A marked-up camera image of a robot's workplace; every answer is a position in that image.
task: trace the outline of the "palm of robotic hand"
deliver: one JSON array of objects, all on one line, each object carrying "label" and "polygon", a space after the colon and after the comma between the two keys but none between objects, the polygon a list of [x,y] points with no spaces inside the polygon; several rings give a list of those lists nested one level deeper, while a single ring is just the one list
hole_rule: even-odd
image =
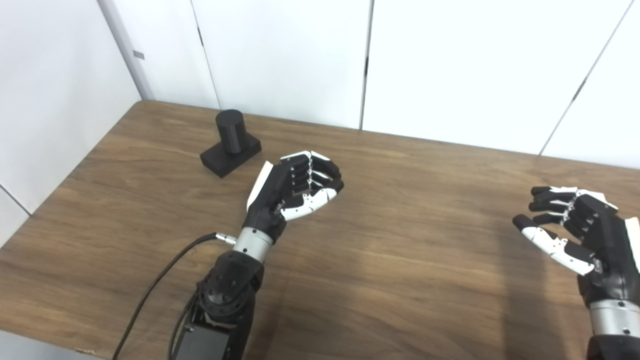
[{"label": "palm of robotic hand", "polygon": [[[578,273],[585,305],[600,300],[640,303],[640,225],[621,219],[604,194],[578,188],[535,187],[531,211],[548,211],[533,219],[518,215],[514,225],[542,251]],[[580,244],[560,238],[540,225],[559,224]]]},{"label": "palm of robotic hand", "polygon": [[331,201],[344,187],[329,158],[313,151],[287,155],[279,164],[265,162],[247,201],[243,227],[276,241],[287,221],[303,217]]}]

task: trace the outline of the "robotic hand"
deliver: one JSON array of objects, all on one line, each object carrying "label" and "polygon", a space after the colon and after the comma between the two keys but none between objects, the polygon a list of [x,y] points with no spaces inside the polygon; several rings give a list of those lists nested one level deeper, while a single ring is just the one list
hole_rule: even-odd
[{"label": "robotic hand", "polygon": [[[588,360],[640,359],[640,225],[622,219],[604,194],[578,188],[535,187],[533,219],[513,218],[518,230],[565,267],[578,273],[594,336]],[[540,225],[559,224],[580,244]]]},{"label": "robotic hand", "polygon": [[240,235],[217,235],[234,247],[198,283],[171,360],[242,358],[267,253],[288,220],[311,214],[343,189],[341,177],[338,166],[313,151],[285,156],[276,165],[265,162]]}]

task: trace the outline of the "black object on block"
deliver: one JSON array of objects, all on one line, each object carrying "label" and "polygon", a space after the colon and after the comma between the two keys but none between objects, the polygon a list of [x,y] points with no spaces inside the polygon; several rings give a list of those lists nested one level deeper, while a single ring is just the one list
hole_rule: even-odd
[{"label": "black object on block", "polygon": [[240,111],[221,111],[216,116],[216,125],[221,141],[201,153],[200,159],[214,174],[225,177],[260,152],[262,147],[260,140],[246,132]]}]

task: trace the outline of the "white cabinet door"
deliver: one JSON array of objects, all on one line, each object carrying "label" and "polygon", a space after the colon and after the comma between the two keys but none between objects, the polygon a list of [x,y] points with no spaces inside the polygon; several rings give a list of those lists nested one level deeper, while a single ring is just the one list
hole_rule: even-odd
[{"label": "white cabinet door", "polygon": [[0,247],[28,217],[29,215],[0,188]]},{"label": "white cabinet door", "polygon": [[640,4],[634,3],[543,155],[640,169]]},{"label": "white cabinet door", "polygon": [[189,0],[99,3],[145,99],[220,108]]},{"label": "white cabinet door", "polygon": [[140,99],[96,2],[0,11],[0,184],[33,212]]},{"label": "white cabinet door", "polygon": [[223,109],[357,128],[369,0],[193,0]]},{"label": "white cabinet door", "polygon": [[376,0],[365,130],[537,154],[629,0]]}]

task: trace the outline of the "wooden table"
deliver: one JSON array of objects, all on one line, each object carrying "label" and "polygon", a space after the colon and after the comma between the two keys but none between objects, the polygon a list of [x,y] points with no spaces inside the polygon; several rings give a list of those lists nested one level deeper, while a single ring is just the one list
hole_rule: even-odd
[{"label": "wooden table", "polygon": [[[0,329],[110,358],[162,267],[202,234],[237,234],[263,162],[309,149],[346,187],[269,254],[245,359],[584,358],[574,275],[511,218],[541,184],[602,191],[640,215],[639,171],[247,115],[264,151],[219,179],[198,158],[218,141],[216,112],[128,112],[0,250]],[[179,262],[123,360],[164,359],[195,282],[227,249]]]}]

